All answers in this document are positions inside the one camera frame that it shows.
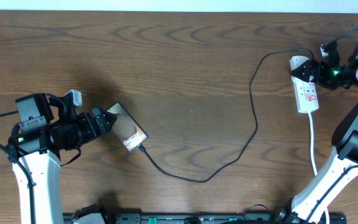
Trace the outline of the bronze Galaxy smartphone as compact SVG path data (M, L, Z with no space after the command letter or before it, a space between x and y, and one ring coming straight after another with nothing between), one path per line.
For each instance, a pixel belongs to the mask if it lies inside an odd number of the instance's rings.
M120 104L120 102L117 102L108 109L108 112L116 115L116 122L113 124L111 131L118 140L120 140L128 152L132 152L147 140L147 133Z

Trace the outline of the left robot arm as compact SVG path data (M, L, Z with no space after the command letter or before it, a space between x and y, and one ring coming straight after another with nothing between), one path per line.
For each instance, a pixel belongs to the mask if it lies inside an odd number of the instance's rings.
M80 151L82 145L110 132L117 117L102 108L76 113L81 93L65 96L36 93L16 100L20 122L7 143L19 187L22 223L63 223L60 198L60 151Z

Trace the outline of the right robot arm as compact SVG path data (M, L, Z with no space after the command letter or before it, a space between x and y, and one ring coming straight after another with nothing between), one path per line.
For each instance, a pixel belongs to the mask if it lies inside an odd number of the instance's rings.
M328 90L340 86L358 87L358 43L346 65L340 65L337 41L320 47L323 60L318 62L304 56L290 59L291 79L301 92L297 100L316 100L313 85ZM358 176L358 103L340 122L332 136L333 146L328 160L308 186L291 198L277 215L283 223L318 223L328 205L343 188Z

